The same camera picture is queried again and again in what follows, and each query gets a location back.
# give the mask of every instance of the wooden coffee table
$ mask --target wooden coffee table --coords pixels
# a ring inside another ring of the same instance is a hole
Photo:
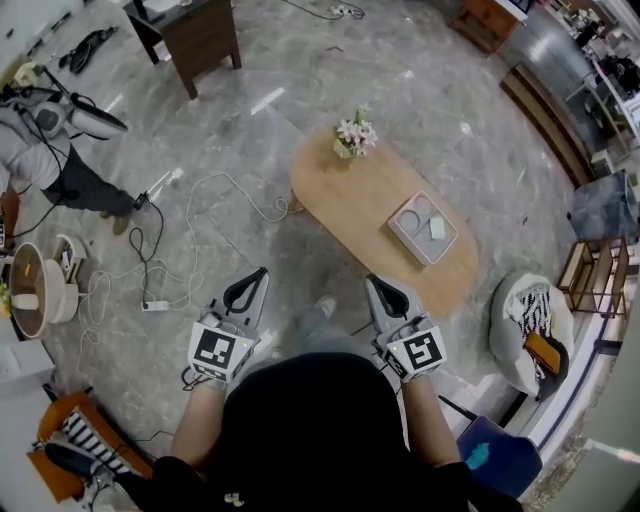
[[[412,286],[426,310],[445,317],[465,300],[478,271],[478,247],[466,223],[413,167],[384,142],[366,158],[343,161],[330,129],[297,152],[295,199],[369,271]],[[438,263],[422,266],[387,226],[405,201],[423,190],[458,230]]]

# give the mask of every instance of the power strip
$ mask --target power strip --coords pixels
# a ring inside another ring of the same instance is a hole
[[[142,311],[169,311],[169,303],[166,300],[154,300],[140,304]]]

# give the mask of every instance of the black pants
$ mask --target black pants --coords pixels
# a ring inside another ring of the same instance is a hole
[[[54,204],[62,194],[59,204],[75,210],[107,212],[116,217],[126,217],[133,210],[133,200],[129,194],[93,172],[73,146],[62,175],[42,192]]]

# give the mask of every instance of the wrist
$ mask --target wrist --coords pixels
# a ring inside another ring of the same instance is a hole
[[[198,383],[196,387],[200,385],[207,386],[209,389],[213,389],[214,391],[218,391],[224,394],[226,394],[227,388],[229,387],[229,385],[226,382],[222,382],[221,380],[218,380],[218,379],[209,379],[209,380],[202,381]]]

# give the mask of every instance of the flower vase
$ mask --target flower vase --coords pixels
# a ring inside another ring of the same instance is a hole
[[[338,155],[340,157],[341,160],[351,160],[352,158],[355,158],[356,155],[354,155],[351,150],[345,146],[343,144],[343,142],[336,138],[333,141],[333,152]]]

